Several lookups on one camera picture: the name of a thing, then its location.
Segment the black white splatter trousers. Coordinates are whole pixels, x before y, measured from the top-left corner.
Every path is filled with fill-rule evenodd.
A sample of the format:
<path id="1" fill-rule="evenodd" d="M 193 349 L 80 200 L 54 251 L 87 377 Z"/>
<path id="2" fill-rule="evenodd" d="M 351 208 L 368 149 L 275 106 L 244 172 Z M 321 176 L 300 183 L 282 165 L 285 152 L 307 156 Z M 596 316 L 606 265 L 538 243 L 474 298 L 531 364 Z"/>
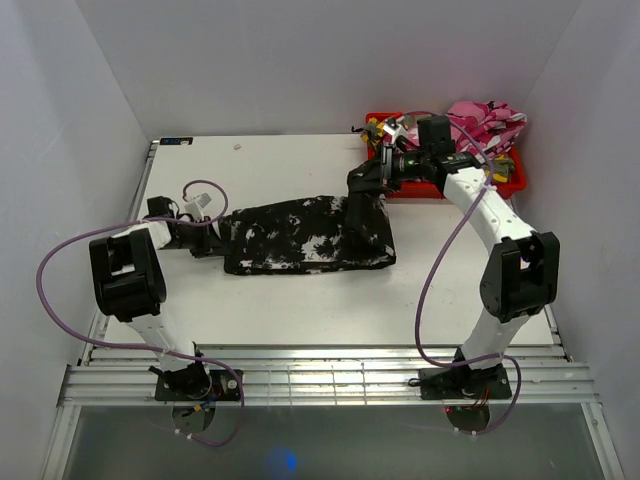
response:
<path id="1" fill-rule="evenodd" d="M 396 251 L 378 160 L 349 172 L 348 194 L 238 209 L 219 221 L 230 275 L 302 275 L 384 269 Z"/>

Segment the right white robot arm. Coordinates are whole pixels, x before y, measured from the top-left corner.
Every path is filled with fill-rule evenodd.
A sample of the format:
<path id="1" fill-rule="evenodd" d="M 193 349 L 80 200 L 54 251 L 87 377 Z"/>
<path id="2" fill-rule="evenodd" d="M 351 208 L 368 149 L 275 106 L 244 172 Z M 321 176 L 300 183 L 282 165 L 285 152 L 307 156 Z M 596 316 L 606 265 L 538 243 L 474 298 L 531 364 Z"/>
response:
<path id="1" fill-rule="evenodd" d="M 492 184 L 494 166 L 480 145 L 459 152 L 451 136 L 454 124 L 431 115 L 417 123 L 418 140 L 409 139 L 401 121 L 389 118 L 380 147 L 380 181 L 420 179 L 463 214 L 487 250 L 479 293 L 483 309 L 453 362 L 441 364 L 422 385 L 474 397 L 492 382 L 504 382 L 503 361 L 516 334 L 557 295 L 560 243 L 522 220 Z"/>

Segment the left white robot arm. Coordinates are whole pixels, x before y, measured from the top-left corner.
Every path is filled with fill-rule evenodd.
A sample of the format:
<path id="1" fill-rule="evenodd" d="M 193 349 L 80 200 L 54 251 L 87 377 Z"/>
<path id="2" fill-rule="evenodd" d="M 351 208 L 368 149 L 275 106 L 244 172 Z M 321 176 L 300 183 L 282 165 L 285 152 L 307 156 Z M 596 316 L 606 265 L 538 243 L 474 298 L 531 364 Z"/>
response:
<path id="1" fill-rule="evenodd" d="M 200 361 L 197 344 L 161 308 L 167 287 L 157 252 L 184 249 L 196 259 L 228 254 L 229 247 L 204 214 L 210 201 L 209 195 L 199 195 L 181 212 L 170 198 L 152 197 L 143 224 L 89 243 L 99 309 L 140 335 L 159 361 L 151 371 L 171 392 L 193 400 L 211 396 L 212 376 Z"/>

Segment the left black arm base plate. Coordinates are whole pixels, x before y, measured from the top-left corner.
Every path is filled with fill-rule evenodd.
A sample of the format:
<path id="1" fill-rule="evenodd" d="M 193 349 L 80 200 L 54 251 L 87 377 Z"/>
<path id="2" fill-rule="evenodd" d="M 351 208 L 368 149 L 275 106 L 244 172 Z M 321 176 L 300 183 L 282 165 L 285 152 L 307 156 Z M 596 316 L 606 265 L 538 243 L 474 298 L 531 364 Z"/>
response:
<path id="1" fill-rule="evenodd" d="M 210 370 L 210 387 L 205 395 L 189 396 L 172 391 L 161 379 L 157 380 L 153 399 L 160 402 L 199 402 L 215 398 L 220 402 L 240 400 L 239 383 L 226 370 Z"/>

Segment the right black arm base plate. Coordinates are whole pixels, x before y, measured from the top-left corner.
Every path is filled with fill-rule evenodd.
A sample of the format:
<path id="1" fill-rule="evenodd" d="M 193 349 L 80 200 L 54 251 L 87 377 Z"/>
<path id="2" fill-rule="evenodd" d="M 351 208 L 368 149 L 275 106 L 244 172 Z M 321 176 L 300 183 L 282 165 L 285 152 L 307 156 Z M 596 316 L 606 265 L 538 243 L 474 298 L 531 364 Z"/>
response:
<path id="1" fill-rule="evenodd" d="M 422 400 L 507 400 L 512 390 L 502 365 L 474 370 L 469 367 L 421 369 L 413 379 Z"/>

